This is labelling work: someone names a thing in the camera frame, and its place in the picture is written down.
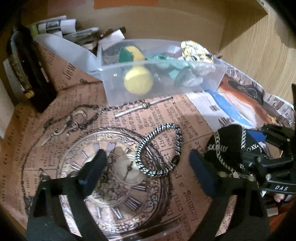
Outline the person's right hand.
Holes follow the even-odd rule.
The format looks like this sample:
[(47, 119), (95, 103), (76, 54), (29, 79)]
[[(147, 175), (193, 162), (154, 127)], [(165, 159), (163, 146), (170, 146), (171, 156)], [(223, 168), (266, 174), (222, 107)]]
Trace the person's right hand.
[(274, 200), (276, 202), (281, 202), (284, 199), (285, 199), (285, 195), (284, 194), (281, 194), (281, 193), (274, 194)]

